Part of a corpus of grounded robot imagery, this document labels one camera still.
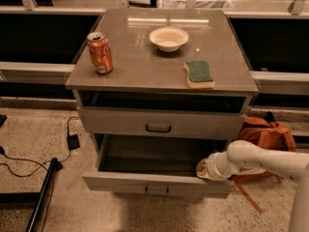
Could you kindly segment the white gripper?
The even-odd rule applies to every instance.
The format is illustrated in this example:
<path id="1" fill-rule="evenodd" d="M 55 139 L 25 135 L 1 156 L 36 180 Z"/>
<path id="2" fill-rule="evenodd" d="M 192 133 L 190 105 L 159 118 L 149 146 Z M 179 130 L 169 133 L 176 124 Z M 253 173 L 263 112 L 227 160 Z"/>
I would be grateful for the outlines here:
<path id="1" fill-rule="evenodd" d="M 227 153 L 214 153 L 202 159 L 196 166 L 196 175 L 201 179 L 223 181 L 232 175 Z"/>

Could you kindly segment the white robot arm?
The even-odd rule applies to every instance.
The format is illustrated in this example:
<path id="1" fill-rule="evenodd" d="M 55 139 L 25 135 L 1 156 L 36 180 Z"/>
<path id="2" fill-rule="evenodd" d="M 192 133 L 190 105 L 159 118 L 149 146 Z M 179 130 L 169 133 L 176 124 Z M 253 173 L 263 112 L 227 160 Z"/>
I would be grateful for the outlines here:
<path id="1" fill-rule="evenodd" d="M 196 166 L 199 178 L 213 181 L 265 171 L 297 183 L 289 232 L 308 232 L 309 154 L 267 150 L 244 140 L 236 140 L 223 153 L 210 154 Z"/>

